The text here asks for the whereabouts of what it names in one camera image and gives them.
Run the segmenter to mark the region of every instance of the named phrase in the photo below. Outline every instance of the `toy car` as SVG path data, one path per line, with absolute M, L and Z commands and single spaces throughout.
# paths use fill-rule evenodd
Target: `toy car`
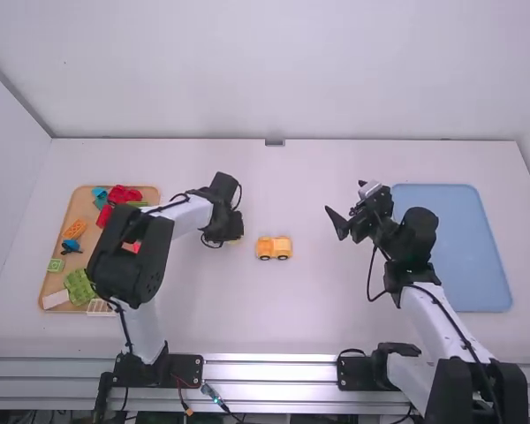
M 285 236 L 259 237 L 255 250 L 257 257 L 262 261 L 268 261 L 271 258 L 285 261 L 292 257 L 292 242 Z

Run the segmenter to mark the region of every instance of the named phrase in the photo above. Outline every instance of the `teal toy block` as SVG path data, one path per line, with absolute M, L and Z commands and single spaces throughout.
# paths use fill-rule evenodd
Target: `teal toy block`
M 92 195 L 95 197 L 94 204 L 98 208 L 98 210 L 102 210 L 102 208 L 104 208 L 104 205 L 108 204 L 108 192 L 105 188 L 93 188 Z
M 102 210 L 102 208 L 104 208 L 104 206 L 108 204 L 108 197 L 97 197 L 93 203 L 98 208 L 98 210 Z
M 108 192 L 103 187 L 95 187 L 92 189 L 92 195 L 94 197 L 107 197 Z

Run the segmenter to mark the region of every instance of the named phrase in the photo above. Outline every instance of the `orange toy block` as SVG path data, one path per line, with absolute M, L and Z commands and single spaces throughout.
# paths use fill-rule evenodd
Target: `orange toy block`
M 85 232 L 87 223 L 82 219 L 77 219 L 72 225 L 63 232 L 63 239 L 76 240 Z

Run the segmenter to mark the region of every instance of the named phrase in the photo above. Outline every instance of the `blue mat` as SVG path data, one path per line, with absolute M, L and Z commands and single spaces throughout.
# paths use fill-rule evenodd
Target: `blue mat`
M 398 184 L 391 192 L 397 222 L 414 206 L 428 208 L 438 216 L 440 224 L 431 261 L 453 309 L 505 312 L 511 308 L 511 290 L 475 188 Z

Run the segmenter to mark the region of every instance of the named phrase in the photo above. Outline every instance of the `green toy block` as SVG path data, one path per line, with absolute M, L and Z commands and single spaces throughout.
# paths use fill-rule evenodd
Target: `green toy block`
M 128 201 L 128 205 L 135 206 L 136 208 L 143 208 L 144 206 L 149 206 L 149 203 L 146 201 Z
M 61 272 L 64 268 L 64 261 L 62 259 L 51 259 L 47 266 L 47 272 Z
M 64 287 L 69 291 L 69 300 L 80 307 L 96 297 L 84 269 L 75 269 L 64 278 Z

